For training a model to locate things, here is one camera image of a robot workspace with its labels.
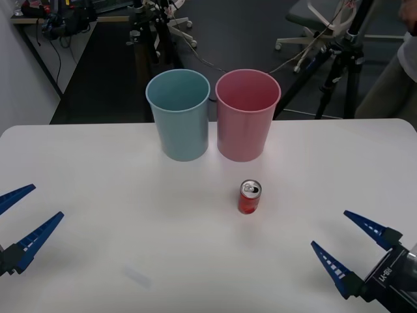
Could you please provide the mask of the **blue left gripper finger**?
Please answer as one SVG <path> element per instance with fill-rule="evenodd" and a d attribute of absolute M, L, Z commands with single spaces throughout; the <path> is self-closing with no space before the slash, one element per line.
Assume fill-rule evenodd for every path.
<path fill-rule="evenodd" d="M 1 276 L 5 273 L 22 274 L 64 216 L 63 212 L 58 212 L 23 239 L 3 250 L 1 252 Z"/>
<path fill-rule="evenodd" d="M 23 186 L 0 196 L 0 215 L 9 210 L 13 205 L 32 192 L 36 186 L 30 184 Z"/>

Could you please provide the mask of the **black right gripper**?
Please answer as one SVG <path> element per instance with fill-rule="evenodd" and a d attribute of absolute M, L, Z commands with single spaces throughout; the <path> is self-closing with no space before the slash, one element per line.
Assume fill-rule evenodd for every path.
<path fill-rule="evenodd" d="M 311 247 L 344 299 L 359 297 L 379 302 L 389 312 L 416 312 L 416 264 L 400 246 L 403 234 L 345 210 L 343 214 L 388 253 L 363 281 L 315 241 Z"/>

